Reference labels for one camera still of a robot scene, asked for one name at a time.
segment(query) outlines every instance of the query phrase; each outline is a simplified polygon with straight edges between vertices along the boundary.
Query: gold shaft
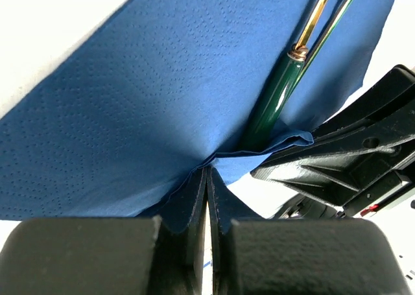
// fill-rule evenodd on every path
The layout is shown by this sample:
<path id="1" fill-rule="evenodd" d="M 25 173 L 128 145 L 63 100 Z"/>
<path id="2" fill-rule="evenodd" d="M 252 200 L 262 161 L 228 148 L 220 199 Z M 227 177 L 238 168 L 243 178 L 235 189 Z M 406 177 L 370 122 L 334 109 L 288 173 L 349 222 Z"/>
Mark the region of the gold shaft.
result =
<path id="1" fill-rule="evenodd" d="M 301 33 L 300 39 L 298 39 L 298 42 L 295 45 L 294 50 L 299 49 L 300 47 L 305 47 L 307 42 L 309 41 L 309 38 L 311 36 L 311 33 L 313 32 L 314 28 L 316 27 L 317 21 L 322 15 L 324 6 L 326 5 L 327 0 L 318 0 L 316 6 L 313 9 L 313 12 L 311 13 L 309 20 L 304 27 L 303 32 Z"/>

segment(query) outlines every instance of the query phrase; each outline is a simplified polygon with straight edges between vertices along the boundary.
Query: green handle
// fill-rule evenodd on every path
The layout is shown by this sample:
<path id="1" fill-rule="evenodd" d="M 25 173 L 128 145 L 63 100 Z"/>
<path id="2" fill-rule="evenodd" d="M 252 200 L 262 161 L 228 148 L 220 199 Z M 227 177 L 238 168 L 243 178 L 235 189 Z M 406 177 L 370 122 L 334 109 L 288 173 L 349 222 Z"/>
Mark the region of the green handle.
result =
<path id="1" fill-rule="evenodd" d="M 304 61 L 296 60 L 289 54 L 281 59 L 255 104 L 237 150 L 259 152 L 266 148 L 284 104 L 294 91 L 303 65 Z"/>

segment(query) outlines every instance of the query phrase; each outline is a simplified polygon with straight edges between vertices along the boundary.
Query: blue paper towel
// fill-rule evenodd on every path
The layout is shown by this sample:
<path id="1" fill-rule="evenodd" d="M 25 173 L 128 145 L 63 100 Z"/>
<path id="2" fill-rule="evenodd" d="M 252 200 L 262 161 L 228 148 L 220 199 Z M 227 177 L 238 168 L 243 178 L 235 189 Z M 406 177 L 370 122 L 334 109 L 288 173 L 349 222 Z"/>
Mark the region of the blue paper towel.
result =
<path id="1" fill-rule="evenodd" d="M 252 170 L 271 150 L 215 152 L 235 146 L 311 1 L 129 0 L 0 120 L 0 219 L 131 217 L 201 164 L 226 182 Z M 353 2 L 287 103 L 275 150 L 309 143 L 292 130 L 361 85 L 393 1 Z"/>

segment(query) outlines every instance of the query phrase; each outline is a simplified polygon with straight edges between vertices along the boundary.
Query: screw hole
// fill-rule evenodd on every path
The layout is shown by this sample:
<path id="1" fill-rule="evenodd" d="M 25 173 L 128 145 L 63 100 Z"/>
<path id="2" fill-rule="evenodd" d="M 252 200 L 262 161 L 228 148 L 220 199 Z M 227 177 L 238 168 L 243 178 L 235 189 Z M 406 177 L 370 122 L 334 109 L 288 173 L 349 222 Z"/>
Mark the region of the screw hole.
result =
<path id="1" fill-rule="evenodd" d="M 379 140 L 379 138 L 370 137 L 370 138 L 366 138 L 363 141 L 363 147 L 367 148 L 367 149 L 374 149 L 374 148 L 378 147 L 380 143 L 381 143 L 381 141 Z"/>

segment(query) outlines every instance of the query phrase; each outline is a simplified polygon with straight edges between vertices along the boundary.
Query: red component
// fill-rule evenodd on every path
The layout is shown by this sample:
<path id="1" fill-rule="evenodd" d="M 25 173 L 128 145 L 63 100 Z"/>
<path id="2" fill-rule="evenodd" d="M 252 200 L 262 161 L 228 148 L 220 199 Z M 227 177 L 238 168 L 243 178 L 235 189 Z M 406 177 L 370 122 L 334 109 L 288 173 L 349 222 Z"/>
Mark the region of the red component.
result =
<path id="1" fill-rule="evenodd" d="M 379 204 L 375 204 L 374 206 L 370 206 L 367 209 L 364 209 L 361 211 L 361 217 L 365 216 L 366 214 L 370 212 L 376 212 L 376 209 L 379 207 Z"/>

